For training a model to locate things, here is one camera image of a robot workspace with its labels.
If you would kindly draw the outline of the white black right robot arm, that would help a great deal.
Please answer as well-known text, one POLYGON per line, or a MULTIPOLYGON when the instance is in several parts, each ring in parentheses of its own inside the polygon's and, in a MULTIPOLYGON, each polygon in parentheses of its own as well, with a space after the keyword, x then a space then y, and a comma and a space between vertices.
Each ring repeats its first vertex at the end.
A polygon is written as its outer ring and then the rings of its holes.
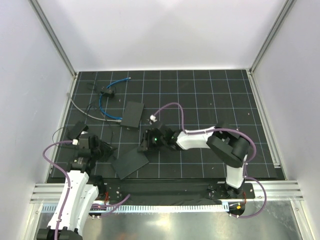
POLYGON ((226 164, 224 189, 230 198, 237 198, 243 193, 250 147, 253 154, 256 153, 253 141, 246 134, 224 123, 199 130, 172 130, 161 122, 155 122, 144 131, 137 151, 147 153, 162 147, 172 151, 211 150, 226 164))

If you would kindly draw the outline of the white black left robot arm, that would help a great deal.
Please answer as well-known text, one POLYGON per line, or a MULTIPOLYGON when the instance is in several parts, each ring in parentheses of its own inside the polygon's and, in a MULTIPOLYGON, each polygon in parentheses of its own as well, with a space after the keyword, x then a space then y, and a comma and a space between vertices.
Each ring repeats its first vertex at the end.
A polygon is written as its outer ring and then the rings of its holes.
POLYGON ((75 157, 63 169, 50 162, 65 177, 65 183, 55 212, 46 228, 36 234, 38 240, 81 240, 83 228, 95 200, 106 194, 104 179, 93 175, 96 162, 108 158, 115 150, 110 144, 92 133, 82 133, 72 140, 58 141, 57 145, 70 144, 77 148, 75 157))

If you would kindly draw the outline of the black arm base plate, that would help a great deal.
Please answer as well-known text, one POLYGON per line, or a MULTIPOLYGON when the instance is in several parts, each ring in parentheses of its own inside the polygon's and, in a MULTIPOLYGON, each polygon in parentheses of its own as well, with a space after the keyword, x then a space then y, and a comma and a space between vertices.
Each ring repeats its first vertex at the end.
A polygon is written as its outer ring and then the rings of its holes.
POLYGON ((217 204, 222 200, 244 201, 254 199, 251 183, 245 183, 240 190, 232 190, 224 182, 217 181, 164 181, 107 183, 98 196, 105 196, 115 204, 129 196, 126 205, 137 206, 183 206, 217 204))

